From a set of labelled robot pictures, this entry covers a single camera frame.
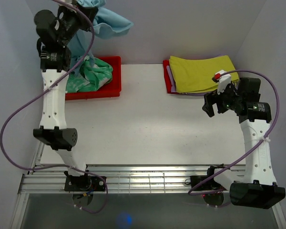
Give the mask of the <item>light blue trousers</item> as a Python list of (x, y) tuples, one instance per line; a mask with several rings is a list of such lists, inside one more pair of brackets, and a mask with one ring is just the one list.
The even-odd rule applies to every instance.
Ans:
[[(130, 20), (105, 8), (104, 5), (106, 4), (106, 1), (104, 0), (79, 0), (77, 2), (85, 8), (98, 8), (98, 12), (93, 20), (93, 29), (96, 37), (109, 39), (112, 37), (124, 36), (133, 26), (133, 22)], [(68, 48), (71, 51), (71, 69), (85, 54), (89, 44), (90, 43), (86, 41), (85, 32), (78, 30), (68, 44)]]

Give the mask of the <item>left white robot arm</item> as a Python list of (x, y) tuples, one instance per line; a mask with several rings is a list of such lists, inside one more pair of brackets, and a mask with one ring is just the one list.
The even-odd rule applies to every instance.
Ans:
[(89, 24), (98, 9), (75, 2), (71, 5), (73, 9), (61, 5), (57, 15), (50, 10), (41, 10), (34, 17), (45, 95), (40, 126), (33, 130), (33, 136), (48, 145), (69, 166), (65, 171), (69, 183), (86, 191), (91, 190), (92, 182), (85, 173), (86, 164), (74, 150), (78, 132), (68, 128), (65, 119), (65, 90), (71, 65), (71, 51), (67, 45), (78, 30), (90, 31)]

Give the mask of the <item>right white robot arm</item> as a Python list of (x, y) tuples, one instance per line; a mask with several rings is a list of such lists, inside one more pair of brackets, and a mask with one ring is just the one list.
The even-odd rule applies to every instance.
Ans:
[(216, 74), (213, 80), (217, 90), (204, 96), (203, 110), (214, 116), (213, 105), (218, 113), (232, 110), (239, 118), (244, 137), (245, 174), (238, 177), (231, 169), (213, 167), (213, 173), (205, 179), (210, 189), (220, 186), (229, 192), (235, 206), (269, 209), (286, 196), (283, 187), (277, 185), (271, 164), (270, 140), (265, 136), (272, 124), (271, 108), (260, 102), (260, 79), (241, 78), (238, 87), (231, 82), (230, 75)]

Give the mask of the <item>lilac folded trousers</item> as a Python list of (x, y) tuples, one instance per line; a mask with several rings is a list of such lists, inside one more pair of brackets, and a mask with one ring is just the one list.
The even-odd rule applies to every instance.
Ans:
[(175, 94), (175, 95), (190, 95), (190, 96), (203, 96), (204, 94), (211, 92), (215, 90), (216, 88), (208, 88), (206, 91), (198, 91), (198, 92), (185, 92), (185, 93), (178, 93), (176, 91), (176, 85), (175, 81), (172, 75), (172, 71), (169, 65), (164, 65), (164, 80), (165, 80), (165, 86), (168, 94)]

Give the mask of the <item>yellow folded trousers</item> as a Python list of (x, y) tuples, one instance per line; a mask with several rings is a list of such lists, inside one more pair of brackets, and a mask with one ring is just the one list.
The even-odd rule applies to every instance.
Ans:
[(210, 59), (187, 60), (171, 56), (169, 65), (177, 93), (206, 93), (215, 90), (217, 84), (212, 80), (217, 72), (235, 70), (227, 55)]

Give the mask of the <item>red folded trousers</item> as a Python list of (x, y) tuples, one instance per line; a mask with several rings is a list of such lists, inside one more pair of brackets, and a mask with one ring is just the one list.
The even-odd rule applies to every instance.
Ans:
[(163, 60), (163, 72), (166, 91), (168, 94), (177, 94), (175, 81), (168, 60)]

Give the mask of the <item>green white patterned trousers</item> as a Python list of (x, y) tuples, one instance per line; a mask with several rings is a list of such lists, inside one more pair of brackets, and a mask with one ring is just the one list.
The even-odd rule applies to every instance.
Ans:
[(70, 73), (66, 92), (96, 92), (112, 81), (112, 73), (113, 67), (110, 64), (87, 55), (83, 62)]

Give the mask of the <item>red plastic bin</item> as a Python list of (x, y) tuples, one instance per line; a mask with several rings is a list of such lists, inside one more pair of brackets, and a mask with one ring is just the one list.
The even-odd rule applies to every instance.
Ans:
[(92, 59), (86, 56), (69, 76), (65, 99), (118, 97), (121, 91), (121, 58), (111, 56)]

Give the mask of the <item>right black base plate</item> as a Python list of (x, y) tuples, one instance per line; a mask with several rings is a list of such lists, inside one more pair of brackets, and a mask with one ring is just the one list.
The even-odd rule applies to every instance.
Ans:
[[(210, 166), (206, 172), (206, 175), (193, 175), (190, 176), (190, 185), (191, 188), (195, 187), (199, 183), (203, 182), (205, 179), (210, 177), (215, 173), (215, 169), (222, 169), (224, 168), (223, 166)], [(212, 190), (219, 190), (223, 189), (225, 190), (219, 183), (215, 182), (214, 179), (210, 179), (206, 182), (204, 182), (202, 185), (194, 189), (194, 191), (212, 191)]]

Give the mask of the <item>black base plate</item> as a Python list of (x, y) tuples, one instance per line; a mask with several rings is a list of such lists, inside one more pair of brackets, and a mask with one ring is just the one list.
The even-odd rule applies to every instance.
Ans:
[[(205, 179), (210, 177), (215, 173), (215, 169), (222, 169), (224, 168), (223, 166), (210, 166), (206, 172), (206, 175), (193, 175), (190, 176), (190, 185), (191, 188), (195, 187), (199, 183), (203, 182)], [(210, 179), (206, 182), (204, 182), (202, 185), (194, 189), (194, 191), (212, 191), (212, 190), (219, 190), (223, 189), (225, 190), (219, 183), (215, 182), (214, 179)]]
[(106, 190), (104, 182), (106, 177), (102, 176), (100, 179), (96, 176), (80, 176), (80, 177), (66, 177), (64, 191), (69, 192), (88, 192), (88, 191), (97, 191), (103, 192)]

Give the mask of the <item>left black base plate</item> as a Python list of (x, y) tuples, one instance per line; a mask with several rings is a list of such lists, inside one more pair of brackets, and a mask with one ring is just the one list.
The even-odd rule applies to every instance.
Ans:
[(106, 190), (104, 182), (106, 177), (102, 176), (100, 179), (96, 176), (80, 176), (80, 177), (66, 177), (64, 191), (69, 192), (88, 192), (88, 191), (97, 191), (103, 192)]

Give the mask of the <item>aluminium rail frame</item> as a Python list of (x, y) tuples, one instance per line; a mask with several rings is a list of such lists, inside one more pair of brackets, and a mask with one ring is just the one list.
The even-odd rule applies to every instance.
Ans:
[[(109, 200), (99, 201), (104, 192), (97, 192), (90, 204), (98, 214), (88, 213), (73, 202), (63, 202), (71, 192), (65, 191), (66, 168), (61, 159), (49, 147), (39, 145), (32, 164), (37, 168), (22, 176), (16, 207), (10, 228), (20, 229), (33, 211), (32, 197), (54, 194), (58, 201), (50, 206), (57, 208), (55, 221), (68, 225), (95, 225), (104, 220), (108, 226), (125, 228), (128, 223), (156, 226), (157, 228), (211, 228), (219, 224), (223, 228), (245, 228), (250, 226), (286, 229), (286, 219), (281, 205), (269, 210), (241, 208), (233, 205), (212, 207), (201, 196), (189, 196), (190, 176), (204, 176), (211, 165), (229, 163), (244, 154), (244, 142), (224, 141), (207, 144), (205, 141), (169, 141), (135, 143), (131, 145), (110, 145), (104, 152), (89, 148), (88, 156), (100, 156), (99, 163), (89, 160), (89, 169), (106, 177)], [(45, 168), (46, 159), (59, 164)]]

